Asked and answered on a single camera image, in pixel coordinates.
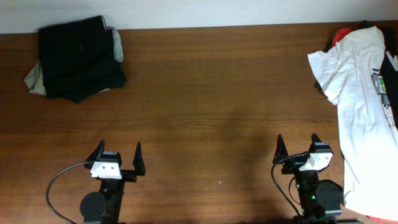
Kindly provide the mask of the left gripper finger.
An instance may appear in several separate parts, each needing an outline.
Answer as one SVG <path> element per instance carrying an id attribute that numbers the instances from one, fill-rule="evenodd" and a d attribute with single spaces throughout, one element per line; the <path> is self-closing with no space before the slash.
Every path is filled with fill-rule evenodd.
<path id="1" fill-rule="evenodd" d="M 100 160 L 104 152 L 105 142 L 101 140 L 96 149 L 87 157 L 86 162 L 94 162 Z"/>
<path id="2" fill-rule="evenodd" d="M 134 166 L 134 171 L 137 176 L 145 176 L 146 167 L 142 157 L 142 148 L 140 142 L 137 143 L 132 164 Z"/>

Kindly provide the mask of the white robot print t-shirt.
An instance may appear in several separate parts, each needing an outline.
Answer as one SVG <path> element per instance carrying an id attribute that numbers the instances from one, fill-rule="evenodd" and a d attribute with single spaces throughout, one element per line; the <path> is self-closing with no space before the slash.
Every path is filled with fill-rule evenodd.
<path id="1" fill-rule="evenodd" d="M 397 128 L 375 83 L 385 49 L 382 31 L 373 26 L 307 57 L 322 92 L 337 109 L 345 207 L 396 221 Z"/>

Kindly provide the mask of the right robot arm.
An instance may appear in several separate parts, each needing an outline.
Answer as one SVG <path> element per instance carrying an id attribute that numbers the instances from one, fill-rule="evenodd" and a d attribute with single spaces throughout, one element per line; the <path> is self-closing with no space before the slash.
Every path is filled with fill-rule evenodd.
<path id="1" fill-rule="evenodd" d="M 327 142 L 323 142 L 315 133 L 312 143 L 305 152 L 289 155 L 281 135 L 272 161 L 271 178 L 288 203 L 296 212 L 292 223 L 336 223 L 341 215 L 343 188 L 336 182 L 319 178 L 319 173 L 328 168 L 333 151 Z M 274 176 L 274 169 L 281 165 L 283 175 L 293 175 L 301 209 L 298 209 L 284 193 Z"/>

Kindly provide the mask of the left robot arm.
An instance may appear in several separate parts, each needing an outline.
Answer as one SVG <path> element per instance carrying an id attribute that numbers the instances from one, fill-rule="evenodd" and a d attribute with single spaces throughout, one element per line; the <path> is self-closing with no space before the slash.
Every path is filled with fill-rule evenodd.
<path id="1" fill-rule="evenodd" d="M 136 182 L 137 177 L 146 174 L 140 143 L 137 143 L 132 164 L 133 170 L 122 169 L 121 154 L 106 151 L 105 142 L 100 141 L 84 165 L 92 178 L 101 182 L 99 190 L 87 194 L 80 203 L 84 223 L 119 223 L 125 183 Z"/>

